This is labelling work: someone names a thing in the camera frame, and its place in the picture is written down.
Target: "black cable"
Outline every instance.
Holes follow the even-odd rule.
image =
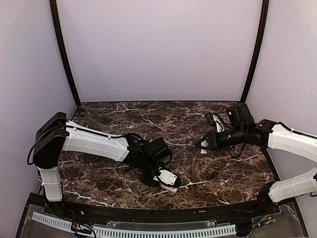
[[[138,138],[138,139],[140,140],[140,143],[149,144],[149,141],[148,141],[148,140],[143,139],[142,136],[140,136],[140,135],[138,135],[138,134],[136,134],[136,133],[128,133],[128,134],[126,134],[126,135],[124,135],[124,136],[122,136],[122,137],[129,137],[129,136]]]
[[[261,216],[259,219],[257,219],[255,222],[253,222],[251,225],[249,225],[249,226],[245,227],[244,229],[241,229],[241,230],[239,230],[239,231],[237,231],[237,232],[243,232],[243,233],[250,232],[250,230],[248,230],[248,231],[245,231],[245,230],[247,230],[247,229],[250,228],[250,227],[253,227],[253,226],[254,226],[255,224],[257,224],[260,220],[262,220],[265,216],[266,216],[266,213],[265,213],[263,216]]]
[[[172,158],[173,158],[173,154],[172,154],[172,152],[171,152],[171,151],[169,151],[169,160],[168,160],[168,162],[167,162],[167,163],[165,163],[165,165],[168,165],[168,164],[169,164],[169,162],[171,162]]]
[[[241,210],[241,209],[236,209],[234,211],[237,212],[238,214],[239,213],[254,213],[255,212],[254,209],[252,209],[252,211],[246,211],[246,210]]]
[[[228,151],[229,151],[229,154],[232,158],[234,159],[239,159],[241,157],[241,155],[243,154],[243,151],[244,149],[246,148],[246,145],[247,143],[244,143],[243,146],[241,147],[241,150],[239,152],[239,154],[237,156],[233,155],[232,152],[231,152],[231,148],[229,147]]]
[[[289,128],[287,125],[285,125],[283,122],[278,122],[277,124],[282,125],[285,129],[287,129],[288,131],[292,131],[291,128]]]
[[[45,204],[45,206],[50,210],[50,212],[56,216],[57,218],[61,219],[61,220],[69,220],[68,218],[65,218],[65,217],[62,217],[62,216],[59,216],[57,215],[55,212],[53,212],[53,210],[50,208],[49,204]],[[91,226],[89,226],[87,223],[85,222],[76,222],[77,224],[81,225],[81,226],[84,226],[86,228],[88,228],[93,234],[94,234],[94,238],[97,238],[97,235],[96,235],[96,232],[93,230],[93,228]]]
[[[307,137],[312,138],[312,139],[317,139],[316,136],[309,135],[309,134],[306,134],[306,133],[303,133],[303,132],[300,132],[300,131],[292,130],[291,128],[289,128],[287,125],[285,125],[282,122],[278,122],[277,124],[282,125],[285,129],[287,129],[288,131],[290,131],[292,133],[295,133],[295,134],[298,134],[298,135],[307,136]]]
[[[78,232],[76,230],[74,230],[75,232],[75,236],[78,237],[78,238],[86,238],[86,237],[89,237],[91,234],[94,234],[94,238],[97,238],[97,234],[96,232],[94,231],[94,229],[89,226],[88,224],[84,223],[84,222],[75,222],[77,223],[79,226],[82,226],[82,227],[86,227],[88,230],[91,231],[90,234],[87,234],[87,235],[81,235],[81,234],[78,234]]]
[[[248,231],[246,231],[246,232],[249,233],[249,232],[252,232],[252,231],[254,231],[254,230],[256,230],[256,229],[258,229],[258,228],[260,228],[260,227],[267,226],[268,224],[271,223],[271,222],[270,222],[270,219],[271,219],[271,217],[268,217],[266,220],[264,220],[264,221],[258,223],[256,227],[254,227],[254,228],[252,228],[251,230],[248,230]]]
[[[100,135],[100,136],[103,136],[103,137],[106,137],[106,138],[110,137],[112,139],[119,139],[119,138],[123,138],[123,137],[126,136],[126,135],[108,136],[108,135],[102,134],[101,132],[91,131],[89,129],[84,129],[84,128],[81,128],[81,127],[75,127],[75,126],[67,126],[67,127],[76,128],[77,130],[88,132],[88,133],[95,134],[95,135]]]

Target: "wire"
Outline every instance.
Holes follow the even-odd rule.
[[[241,229],[241,230],[239,230],[237,232],[243,232],[243,233],[249,232],[250,230],[247,230],[247,229],[250,228],[250,227],[253,227],[256,223],[258,223],[260,220],[262,220],[265,216],[266,216],[266,214],[261,216],[259,219],[257,219],[255,222],[253,222],[251,225],[249,225],[249,226],[245,227],[244,229]]]
[[[287,129],[287,130],[289,130],[289,131],[292,131],[292,129],[291,128],[289,128],[287,125],[285,125],[283,122],[278,122],[277,124],[279,124],[279,125],[282,125],[285,129]]]
[[[50,206],[49,206],[49,204],[47,203],[47,204],[45,204],[45,206],[50,210],[50,212],[54,215],[54,216],[56,216],[57,218],[59,218],[59,219],[61,219],[61,220],[68,220],[67,218],[65,218],[65,217],[62,217],[62,216],[59,216],[59,215],[57,215],[55,212],[53,212],[53,210],[50,208]],[[73,215],[73,218],[71,219],[71,221],[72,221],[72,226],[73,225],[75,225],[74,224],[74,220],[75,220],[75,218],[76,218],[76,216],[75,216],[75,212],[73,211],[73,210],[69,210],[67,213],[66,213],[66,215],[69,213],[69,212],[71,212],[72,213],[72,215]],[[80,225],[80,226],[84,226],[84,227],[86,227],[86,228],[88,228],[90,231],[91,231],[91,234],[94,234],[94,238],[97,238],[97,235],[96,235],[96,232],[93,230],[93,228],[91,227],[91,226],[89,226],[87,223],[84,223],[84,222],[75,222],[75,223],[77,223],[78,225]],[[78,238],[86,238],[86,237],[89,237],[91,234],[87,234],[87,236],[83,236],[83,235],[81,235],[81,234],[78,234],[77,233],[77,231],[76,230],[74,230],[74,232],[76,233],[76,235],[74,235],[74,233],[72,233],[75,237],[78,237]]]
[[[99,135],[99,136],[103,136],[103,137],[111,138],[111,139],[119,139],[119,138],[126,137],[128,135],[127,134],[127,135],[109,136],[109,135],[103,134],[101,132],[91,131],[89,129],[84,129],[84,128],[81,128],[81,127],[75,127],[75,126],[67,126],[67,127],[76,128],[77,130],[80,130],[80,131],[88,132],[88,133],[91,133],[91,134],[95,134],[95,135]]]
[[[255,212],[254,209],[252,209],[252,211],[246,211],[246,210],[241,210],[241,209],[236,209],[234,211],[238,212],[238,213],[241,213],[241,212],[243,212],[243,213],[254,213]]]
[[[237,156],[233,155],[231,152],[231,147],[228,148],[229,154],[232,158],[234,159],[239,159],[241,155],[243,154],[244,149],[246,148],[247,143],[244,143],[243,146],[241,147],[241,150]]]
[[[165,163],[165,165],[168,165],[168,164],[169,164],[169,162],[171,162],[172,158],[173,158],[173,154],[172,154],[172,152],[171,152],[171,151],[169,151],[169,160],[168,160],[168,162],[167,162],[167,163]]]
[[[124,136],[125,136],[125,137],[127,137],[127,136],[133,136],[133,137],[136,137],[136,138],[140,139],[141,141],[144,141],[144,143],[148,143],[147,140],[143,139],[142,136],[140,136],[139,134],[136,134],[136,133],[128,133],[128,134],[125,134]]]
[[[252,231],[254,231],[254,230],[256,230],[256,229],[258,229],[258,228],[260,228],[260,227],[267,226],[267,225],[270,224],[272,221],[273,221],[273,220],[272,220],[272,216],[271,216],[271,217],[268,217],[266,220],[264,220],[264,221],[258,223],[256,227],[254,227],[253,229],[249,230],[248,232],[252,232]]]

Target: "marble surface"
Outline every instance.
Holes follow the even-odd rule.
[[[140,172],[108,158],[62,152],[59,171],[66,200],[91,205],[136,208],[201,208],[254,200],[273,174],[261,149],[247,146],[242,157],[227,151],[201,154],[194,144],[210,126],[208,112],[225,117],[230,102],[85,103],[73,121],[111,134],[140,134],[147,140],[163,137],[173,152],[166,167],[181,176],[177,193],[148,187]]]

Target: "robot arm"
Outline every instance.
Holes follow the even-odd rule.
[[[136,134],[112,135],[80,126],[57,113],[36,135],[33,163],[37,166],[49,201],[61,201],[62,191],[58,173],[61,151],[77,151],[107,157],[127,163],[142,172],[140,181],[176,192],[179,176],[164,167],[160,160],[171,151],[162,138],[145,141]]]
[[[206,115],[207,121],[214,129],[198,141],[196,147],[219,150],[248,143],[288,151],[317,163],[316,136],[290,129],[281,122],[262,120],[255,123],[245,103],[231,106],[226,111],[232,128],[224,130],[223,121],[215,121],[214,117]],[[317,168],[284,181],[267,184],[258,198],[266,196],[276,203],[311,192],[317,192]]]

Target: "curved black pole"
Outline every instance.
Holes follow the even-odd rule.
[[[59,48],[59,53],[61,60],[64,65],[64,70],[66,73],[66,77],[68,80],[68,84],[71,90],[71,93],[73,95],[73,98],[75,100],[76,106],[80,106],[80,98],[76,89],[75,81],[73,78],[73,75],[71,73],[67,53],[66,53],[66,48],[63,40],[63,34],[61,32],[61,27],[60,27],[60,22],[59,22],[59,16],[58,16],[58,9],[57,9],[57,3],[56,0],[50,0],[50,5],[51,5],[51,12],[52,12],[52,18],[53,18],[53,24],[54,24],[54,29],[55,29],[55,34],[56,34],[56,39],[58,43],[58,48]]]
[[[246,83],[244,85],[243,93],[240,99],[241,103],[245,103],[250,91],[250,87],[252,84],[253,76],[256,71],[259,55],[260,55],[260,50],[261,50],[261,45],[262,45],[262,40],[263,40],[263,35],[264,35],[264,29],[265,29],[265,23],[266,23],[266,17],[267,17],[267,12],[268,12],[268,3],[269,0],[263,0],[262,2],[262,10],[261,10],[261,16],[260,16],[260,22],[259,22],[259,28],[258,28],[258,34],[257,34],[257,39],[256,39],[256,44],[254,46],[254,51],[252,55],[252,60],[247,76]]]

